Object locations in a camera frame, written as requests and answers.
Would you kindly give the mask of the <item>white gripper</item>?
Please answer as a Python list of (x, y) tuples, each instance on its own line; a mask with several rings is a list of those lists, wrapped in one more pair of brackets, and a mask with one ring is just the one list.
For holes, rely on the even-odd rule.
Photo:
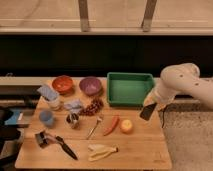
[(154, 87), (153, 93), (150, 92), (144, 99), (143, 105), (148, 106), (154, 104), (156, 100), (159, 103), (157, 104), (157, 111), (161, 111), (174, 100), (176, 95), (176, 90), (167, 87), (162, 80), (159, 80)]

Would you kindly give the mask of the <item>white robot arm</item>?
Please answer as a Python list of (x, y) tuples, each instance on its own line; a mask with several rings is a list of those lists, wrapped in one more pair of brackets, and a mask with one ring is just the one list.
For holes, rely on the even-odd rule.
[(213, 81), (200, 77), (200, 69), (194, 63), (183, 63), (165, 67), (160, 78), (146, 96), (143, 106), (157, 104), (161, 110), (171, 104), (175, 96), (184, 93), (213, 109)]

